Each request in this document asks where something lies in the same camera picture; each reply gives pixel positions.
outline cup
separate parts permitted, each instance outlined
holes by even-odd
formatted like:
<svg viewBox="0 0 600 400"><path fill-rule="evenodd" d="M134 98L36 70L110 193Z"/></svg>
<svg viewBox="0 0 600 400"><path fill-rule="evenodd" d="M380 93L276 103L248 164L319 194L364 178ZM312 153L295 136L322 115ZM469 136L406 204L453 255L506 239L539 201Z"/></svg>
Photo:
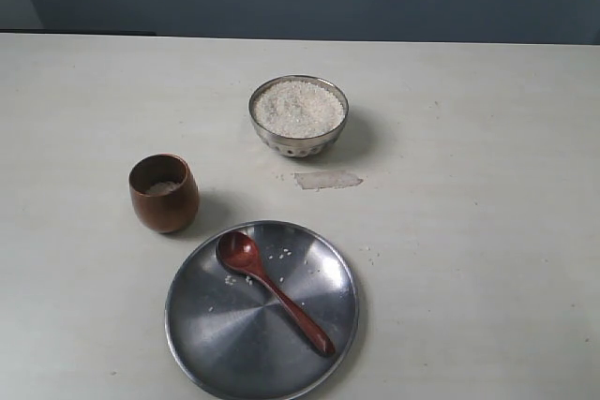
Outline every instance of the cup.
<svg viewBox="0 0 600 400"><path fill-rule="evenodd" d="M180 156L149 156L129 174L133 210L142 223L159 233L171 233L191 224L200 195L188 163Z"/></svg>

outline table surface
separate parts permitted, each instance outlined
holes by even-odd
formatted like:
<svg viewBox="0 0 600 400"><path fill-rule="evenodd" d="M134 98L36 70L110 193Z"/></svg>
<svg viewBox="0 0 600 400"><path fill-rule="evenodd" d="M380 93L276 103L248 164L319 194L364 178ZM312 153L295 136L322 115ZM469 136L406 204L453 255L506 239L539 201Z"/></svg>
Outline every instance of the table surface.
<svg viewBox="0 0 600 400"><path fill-rule="evenodd" d="M248 98L317 75L351 104L311 160ZM184 258L253 219L328 238L361 284L349 358L307 398L600 398L600 49L0 35L0 398L212 398L163 308ZM128 173L184 157L199 220L164 236ZM303 190L295 173L364 182Z"/></svg>

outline spoon handle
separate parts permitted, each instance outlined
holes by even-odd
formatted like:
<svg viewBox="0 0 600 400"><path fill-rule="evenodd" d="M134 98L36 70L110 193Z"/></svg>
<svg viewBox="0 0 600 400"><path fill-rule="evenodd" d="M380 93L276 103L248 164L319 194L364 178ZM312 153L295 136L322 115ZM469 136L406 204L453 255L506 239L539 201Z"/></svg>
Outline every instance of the spoon handle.
<svg viewBox="0 0 600 400"><path fill-rule="evenodd" d="M310 316L304 312L304 310L298 306L290 297L285 295L283 291L271 280L268 276L262 277L262 283L279 298L279 301L292 317L296 325L307 336L308 340L315 346L315 348L324 356L331 356L336 353L336 347L331 342L329 336L323 331L323 329L317 325L317 323L310 318Z"/></svg>

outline spoon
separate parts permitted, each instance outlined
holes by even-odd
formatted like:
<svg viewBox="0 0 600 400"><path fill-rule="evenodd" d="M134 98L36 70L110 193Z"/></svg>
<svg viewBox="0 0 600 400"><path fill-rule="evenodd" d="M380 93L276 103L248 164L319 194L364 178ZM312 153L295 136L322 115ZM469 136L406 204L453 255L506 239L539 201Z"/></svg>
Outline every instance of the spoon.
<svg viewBox="0 0 600 400"><path fill-rule="evenodd" d="M249 275L261 282L281 302L293 321L304 332L313 346L324 356L336 353L336 348L323 329L305 313L300 306L285 295L269 278L261 262L259 247L254 240L239 231L221 236L217 244L217 256L221 264L240 274Z"/></svg>

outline steel plate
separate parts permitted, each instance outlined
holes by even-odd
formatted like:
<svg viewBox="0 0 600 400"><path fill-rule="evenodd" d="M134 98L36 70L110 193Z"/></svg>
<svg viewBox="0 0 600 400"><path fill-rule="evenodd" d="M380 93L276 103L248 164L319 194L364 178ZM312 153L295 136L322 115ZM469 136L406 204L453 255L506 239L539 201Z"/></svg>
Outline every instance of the steel plate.
<svg viewBox="0 0 600 400"><path fill-rule="evenodd" d="M321 325L334 356L320 356L263 286L218 263L218 238L232 230L256 241L266 271ZM200 245L177 272L165 307L174 358L197 385L228 400L307 393L339 366L357 326L356 285L344 259L313 231L277 221L242 224Z"/></svg>

